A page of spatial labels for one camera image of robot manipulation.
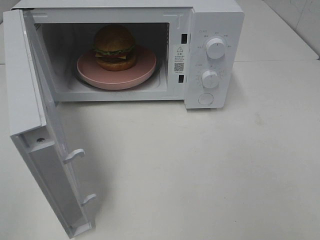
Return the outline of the white round door button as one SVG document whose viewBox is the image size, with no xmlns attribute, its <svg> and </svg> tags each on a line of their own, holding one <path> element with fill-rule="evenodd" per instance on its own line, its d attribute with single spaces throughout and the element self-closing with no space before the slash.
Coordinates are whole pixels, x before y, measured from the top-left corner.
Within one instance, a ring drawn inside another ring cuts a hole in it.
<svg viewBox="0 0 320 240">
<path fill-rule="evenodd" d="M 201 94 L 198 98 L 198 102 L 201 105 L 209 106 L 213 103 L 213 101 L 214 101 L 214 97 L 210 93 Z"/>
</svg>

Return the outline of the pink round plate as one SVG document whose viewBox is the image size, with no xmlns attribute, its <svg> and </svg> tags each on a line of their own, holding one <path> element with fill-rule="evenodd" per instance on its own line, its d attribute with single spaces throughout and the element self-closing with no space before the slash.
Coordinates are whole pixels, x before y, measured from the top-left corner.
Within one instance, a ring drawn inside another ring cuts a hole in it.
<svg viewBox="0 0 320 240">
<path fill-rule="evenodd" d="M 157 58 L 150 49 L 137 46 L 136 64 L 122 71 L 109 71 L 103 69 L 90 50 L 83 54 L 76 63 L 79 77 L 91 86 L 103 90 L 124 90 L 145 82 L 154 73 Z"/>
</svg>

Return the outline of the toy burger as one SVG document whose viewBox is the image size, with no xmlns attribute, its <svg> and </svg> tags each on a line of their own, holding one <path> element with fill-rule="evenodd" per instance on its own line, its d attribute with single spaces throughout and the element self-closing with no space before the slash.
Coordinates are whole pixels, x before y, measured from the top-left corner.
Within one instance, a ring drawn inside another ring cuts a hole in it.
<svg viewBox="0 0 320 240">
<path fill-rule="evenodd" d="M 124 71 L 137 62 L 136 40 L 119 24 L 106 25 L 95 34 L 93 51 L 98 65 L 107 71 Z"/>
</svg>

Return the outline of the white microwave door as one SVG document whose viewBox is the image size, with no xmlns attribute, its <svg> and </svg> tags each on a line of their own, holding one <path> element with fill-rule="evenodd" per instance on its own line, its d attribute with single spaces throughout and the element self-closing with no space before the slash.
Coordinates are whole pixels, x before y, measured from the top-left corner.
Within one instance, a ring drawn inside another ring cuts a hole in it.
<svg viewBox="0 0 320 240">
<path fill-rule="evenodd" d="M 73 161 L 81 148 L 68 150 L 48 80 L 48 53 L 30 11 L 3 14 L 10 138 L 69 238 L 90 230 L 86 204 Z"/>
</svg>

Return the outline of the lower white round knob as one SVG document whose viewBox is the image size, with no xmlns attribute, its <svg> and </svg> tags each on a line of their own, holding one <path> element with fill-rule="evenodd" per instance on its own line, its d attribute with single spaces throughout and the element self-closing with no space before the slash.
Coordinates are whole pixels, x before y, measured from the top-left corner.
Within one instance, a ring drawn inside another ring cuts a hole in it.
<svg viewBox="0 0 320 240">
<path fill-rule="evenodd" d="M 216 71 L 207 70 L 202 73 L 201 81 L 204 88 L 213 89 L 219 85 L 220 77 Z"/>
</svg>

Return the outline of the white round knob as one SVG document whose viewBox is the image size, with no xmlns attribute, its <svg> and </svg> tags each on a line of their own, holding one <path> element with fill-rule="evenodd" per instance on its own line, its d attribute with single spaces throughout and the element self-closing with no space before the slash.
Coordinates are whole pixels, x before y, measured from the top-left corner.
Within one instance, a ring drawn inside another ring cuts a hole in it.
<svg viewBox="0 0 320 240">
<path fill-rule="evenodd" d="M 214 36 L 205 44 L 207 56 L 210 59 L 219 59 L 225 55 L 226 43 L 220 36 Z"/>
<path fill-rule="evenodd" d="M 216 71 L 207 70 L 202 73 L 201 81 L 204 88 L 213 89 L 219 85 L 220 77 Z"/>
</svg>

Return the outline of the white microwave oven body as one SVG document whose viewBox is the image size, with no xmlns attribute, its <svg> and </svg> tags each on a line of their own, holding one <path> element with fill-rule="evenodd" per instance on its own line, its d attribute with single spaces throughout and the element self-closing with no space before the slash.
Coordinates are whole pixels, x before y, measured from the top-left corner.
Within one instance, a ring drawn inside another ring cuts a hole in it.
<svg viewBox="0 0 320 240">
<path fill-rule="evenodd" d="M 55 102 L 182 100 L 186 108 L 221 108 L 225 104 L 244 12 L 234 0 L 22 0 L 11 10 L 29 11 L 47 51 Z M 137 45 L 156 54 L 160 72 L 126 90 L 102 90 L 81 84 L 72 73 L 77 59 L 94 47 L 99 28 L 120 24 Z M 209 39 L 225 41 L 225 54 L 211 59 Z M 202 74 L 216 71 L 220 82 L 205 88 Z M 212 94 L 211 105 L 199 104 Z"/>
</svg>

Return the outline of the upper white round knob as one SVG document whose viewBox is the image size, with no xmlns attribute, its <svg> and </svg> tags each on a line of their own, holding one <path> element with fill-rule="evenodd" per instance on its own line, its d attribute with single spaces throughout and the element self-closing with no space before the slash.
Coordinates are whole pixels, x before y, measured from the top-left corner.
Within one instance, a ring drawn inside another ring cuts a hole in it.
<svg viewBox="0 0 320 240">
<path fill-rule="evenodd" d="M 220 36 L 214 36 L 205 44 L 207 56 L 210 59 L 219 59 L 225 55 L 226 43 Z"/>
</svg>

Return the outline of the glass microwave turntable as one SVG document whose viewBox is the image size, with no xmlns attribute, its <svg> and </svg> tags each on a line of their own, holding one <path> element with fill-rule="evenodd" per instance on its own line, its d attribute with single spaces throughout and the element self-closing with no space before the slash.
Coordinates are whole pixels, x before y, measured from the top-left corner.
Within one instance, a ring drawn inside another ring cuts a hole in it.
<svg viewBox="0 0 320 240">
<path fill-rule="evenodd" d="M 155 69 L 152 73 L 152 75 L 146 80 L 151 80 L 153 79 L 155 76 L 157 76 L 161 70 L 161 67 L 162 67 L 162 64 L 161 63 L 157 63 L 156 66 L 155 66 Z M 85 86 L 89 86 L 90 88 L 93 87 L 93 85 L 87 83 L 85 80 L 83 80 L 78 72 L 78 69 L 77 67 L 74 65 L 72 67 L 72 74 L 74 76 L 75 79 L 77 79 L 78 82 L 80 82 L 82 85 L 85 85 Z"/>
</svg>

